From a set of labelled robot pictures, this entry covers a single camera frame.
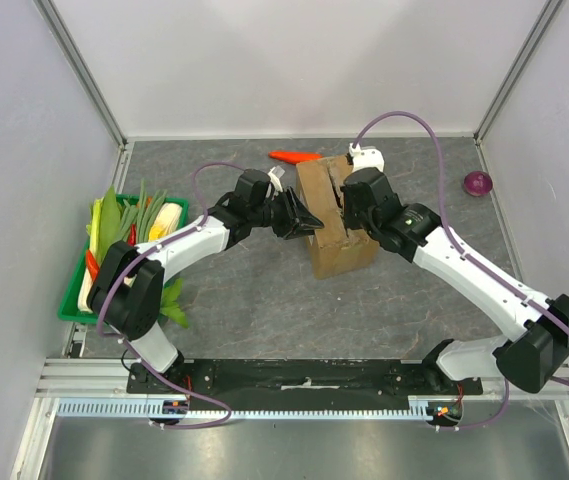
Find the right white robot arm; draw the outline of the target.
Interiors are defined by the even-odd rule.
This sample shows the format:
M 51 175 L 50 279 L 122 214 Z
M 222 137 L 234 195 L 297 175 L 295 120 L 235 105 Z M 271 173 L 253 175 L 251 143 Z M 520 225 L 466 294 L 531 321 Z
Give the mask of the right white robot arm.
M 364 230 L 386 251 L 444 280 L 498 327 L 497 336 L 447 340 L 422 368 L 431 392 L 457 381 L 500 375 L 538 393 L 569 356 L 569 296 L 550 298 L 486 260 L 428 207 L 404 205 L 387 177 L 369 167 L 351 173 L 340 188 L 347 226 Z

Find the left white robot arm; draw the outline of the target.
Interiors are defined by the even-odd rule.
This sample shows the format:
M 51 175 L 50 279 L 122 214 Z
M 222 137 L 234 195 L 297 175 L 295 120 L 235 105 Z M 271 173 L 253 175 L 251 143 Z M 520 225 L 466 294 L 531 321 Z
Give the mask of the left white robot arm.
M 235 188 L 191 224 L 158 240 L 109 247 L 87 303 L 98 325 L 109 326 L 149 369 L 149 382 L 172 393 L 183 382 L 179 350 L 159 324 L 165 284 L 187 267 L 224 252 L 256 228 L 269 228 L 282 239 L 311 236 L 324 223 L 276 173 L 246 169 Z

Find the brown cardboard express box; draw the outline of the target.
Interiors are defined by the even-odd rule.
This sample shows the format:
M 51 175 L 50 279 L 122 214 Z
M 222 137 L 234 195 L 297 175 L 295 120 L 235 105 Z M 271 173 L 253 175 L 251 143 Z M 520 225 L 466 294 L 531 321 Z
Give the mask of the brown cardboard express box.
M 379 244 L 363 230 L 345 226 L 340 187 L 353 171 L 344 156 L 324 157 L 296 166 L 296 193 L 324 227 L 305 239 L 315 278 L 323 280 L 368 267 Z

